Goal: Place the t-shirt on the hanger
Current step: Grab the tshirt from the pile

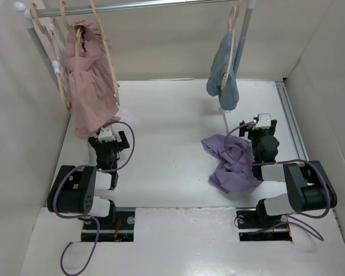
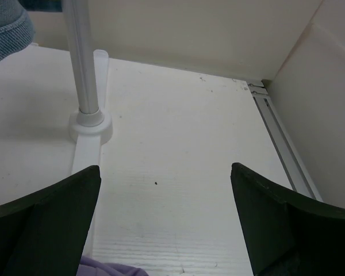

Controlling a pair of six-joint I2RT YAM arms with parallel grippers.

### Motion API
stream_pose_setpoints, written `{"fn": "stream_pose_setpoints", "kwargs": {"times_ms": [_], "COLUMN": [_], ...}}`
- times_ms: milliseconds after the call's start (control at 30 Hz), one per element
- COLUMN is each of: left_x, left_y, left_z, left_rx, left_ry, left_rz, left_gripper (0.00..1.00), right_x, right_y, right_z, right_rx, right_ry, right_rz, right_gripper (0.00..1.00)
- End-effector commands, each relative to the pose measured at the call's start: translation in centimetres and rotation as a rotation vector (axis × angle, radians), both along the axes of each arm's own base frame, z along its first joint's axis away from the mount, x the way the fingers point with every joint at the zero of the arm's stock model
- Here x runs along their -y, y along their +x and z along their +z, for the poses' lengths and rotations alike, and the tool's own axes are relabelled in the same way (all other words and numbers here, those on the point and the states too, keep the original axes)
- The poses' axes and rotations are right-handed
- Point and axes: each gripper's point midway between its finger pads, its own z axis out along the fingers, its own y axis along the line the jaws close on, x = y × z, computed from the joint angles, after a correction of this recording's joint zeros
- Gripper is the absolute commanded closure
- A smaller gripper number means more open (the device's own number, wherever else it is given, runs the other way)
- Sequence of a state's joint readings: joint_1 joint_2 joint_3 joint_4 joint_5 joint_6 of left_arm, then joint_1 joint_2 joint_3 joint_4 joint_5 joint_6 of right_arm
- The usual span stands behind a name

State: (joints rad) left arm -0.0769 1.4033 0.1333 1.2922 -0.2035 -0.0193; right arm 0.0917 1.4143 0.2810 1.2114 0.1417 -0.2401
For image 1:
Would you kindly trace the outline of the purple t shirt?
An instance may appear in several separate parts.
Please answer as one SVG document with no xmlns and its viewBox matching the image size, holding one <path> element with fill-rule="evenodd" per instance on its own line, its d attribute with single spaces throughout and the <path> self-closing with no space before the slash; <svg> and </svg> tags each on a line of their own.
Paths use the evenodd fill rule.
<svg viewBox="0 0 345 276">
<path fill-rule="evenodd" d="M 249 163 L 254 162 L 251 142 L 237 136 L 227 138 L 228 153 L 224 148 L 224 135 L 213 135 L 201 140 L 204 150 L 219 160 L 209 183 L 229 193 L 242 193 L 262 184 L 252 173 Z"/>
</svg>

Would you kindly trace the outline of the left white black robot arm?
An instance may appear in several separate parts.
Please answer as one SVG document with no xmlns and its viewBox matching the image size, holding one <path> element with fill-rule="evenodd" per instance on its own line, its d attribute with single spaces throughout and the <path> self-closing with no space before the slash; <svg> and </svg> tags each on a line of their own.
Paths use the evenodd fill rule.
<svg viewBox="0 0 345 276">
<path fill-rule="evenodd" d="M 112 203 L 94 195 L 96 190 L 113 190 L 117 185 L 120 152 L 133 149 L 124 131 L 107 135 L 102 129 L 88 143 L 95 151 L 96 165 L 62 165 L 47 198 L 47 208 L 59 216 L 97 217 L 104 228 L 112 227 L 117 215 Z"/>
</svg>

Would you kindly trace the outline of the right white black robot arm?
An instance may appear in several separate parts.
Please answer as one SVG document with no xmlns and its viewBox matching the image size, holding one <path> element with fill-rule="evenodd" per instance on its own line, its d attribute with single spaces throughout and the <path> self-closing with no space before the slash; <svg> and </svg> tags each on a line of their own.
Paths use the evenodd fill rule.
<svg viewBox="0 0 345 276">
<path fill-rule="evenodd" d="M 295 160 L 284 164 L 276 162 L 279 141 L 274 137 L 277 122 L 271 120 L 258 127 L 259 117 L 253 122 L 240 123 L 239 136 L 248 134 L 252 143 L 254 161 L 252 172 L 260 181 L 283 182 L 286 193 L 258 202 L 254 211 L 240 211 L 238 215 L 250 228 L 267 228 L 287 214 L 312 210 L 330 210 L 338 198 L 331 181 L 319 161 Z"/>
</svg>

